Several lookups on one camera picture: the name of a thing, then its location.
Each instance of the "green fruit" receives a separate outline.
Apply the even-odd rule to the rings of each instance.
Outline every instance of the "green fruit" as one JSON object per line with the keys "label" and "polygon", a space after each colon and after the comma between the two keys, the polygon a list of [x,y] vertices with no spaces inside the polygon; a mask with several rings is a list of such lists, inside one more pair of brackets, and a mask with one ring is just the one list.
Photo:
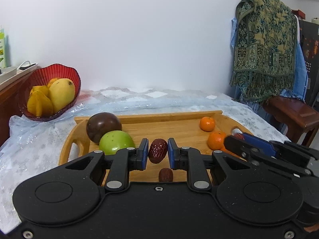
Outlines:
{"label": "green fruit", "polygon": [[135,144],[130,135],[121,130],[107,132],[99,142],[99,149],[106,155],[114,155],[117,150],[127,147],[135,147]]}

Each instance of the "red date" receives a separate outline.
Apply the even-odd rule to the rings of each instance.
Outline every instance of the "red date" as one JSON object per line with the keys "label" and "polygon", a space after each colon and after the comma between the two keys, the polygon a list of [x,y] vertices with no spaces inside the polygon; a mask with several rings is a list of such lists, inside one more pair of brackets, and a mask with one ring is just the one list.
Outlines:
{"label": "red date", "polygon": [[245,140],[245,137],[243,134],[240,134],[240,133],[236,133],[234,134],[234,137],[238,138],[238,139],[241,139],[241,140]]}
{"label": "red date", "polygon": [[168,168],[163,168],[159,171],[159,182],[172,182],[173,171]]}
{"label": "red date", "polygon": [[148,151],[148,159],[154,163],[160,163],[167,154],[167,142],[162,138],[155,139]]}

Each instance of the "orange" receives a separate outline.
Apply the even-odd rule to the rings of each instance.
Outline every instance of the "orange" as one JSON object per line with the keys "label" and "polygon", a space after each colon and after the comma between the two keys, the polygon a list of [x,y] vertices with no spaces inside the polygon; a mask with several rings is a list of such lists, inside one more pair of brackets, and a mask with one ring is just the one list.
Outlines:
{"label": "orange", "polygon": [[213,131],[215,128],[215,120],[211,117],[203,117],[199,122],[199,127],[207,132]]}
{"label": "orange", "polygon": [[221,150],[224,147],[224,139],[226,137],[226,133],[223,131],[214,131],[210,133],[207,145],[211,150]]}

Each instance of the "bamboo tray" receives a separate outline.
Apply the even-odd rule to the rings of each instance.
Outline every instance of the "bamboo tray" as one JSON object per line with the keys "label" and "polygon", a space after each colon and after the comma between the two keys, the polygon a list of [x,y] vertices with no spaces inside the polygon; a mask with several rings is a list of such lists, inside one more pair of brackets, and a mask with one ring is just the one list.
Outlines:
{"label": "bamboo tray", "polygon": [[[208,112],[183,112],[150,115],[120,115],[117,116],[122,123],[123,131],[133,139],[136,147],[142,138],[149,140],[149,145],[154,139],[162,138],[166,141],[172,137],[178,147],[188,146],[197,148],[202,154],[210,155],[212,150],[207,146],[207,138],[210,132],[200,129],[199,121],[202,117],[213,117],[216,122],[215,130],[231,134],[234,128],[242,132],[252,134],[235,120],[222,115],[222,111]],[[59,165],[68,161],[72,143],[79,146],[79,157],[94,150],[98,145],[90,141],[86,133],[87,121],[90,117],[75,117],[77,125],[68,135],[59,159]],[[159,164],[153,164],[147,160],[146,170],[130,172],[130,181],[158,182],[158,173],[162,168],[170,168],[168,155]],[[174,181],[186,181],[186,172],[183,170],[173,171]]]}

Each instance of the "scarf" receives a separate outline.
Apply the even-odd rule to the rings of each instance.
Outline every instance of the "scarf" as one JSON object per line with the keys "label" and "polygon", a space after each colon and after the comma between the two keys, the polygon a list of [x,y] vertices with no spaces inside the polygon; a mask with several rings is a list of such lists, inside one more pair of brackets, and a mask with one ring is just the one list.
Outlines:
{"label": "scarf", "polygon": [[262,102],[292,89],[297,20],[280,0],[241,0],[230,85],[245,100]]}

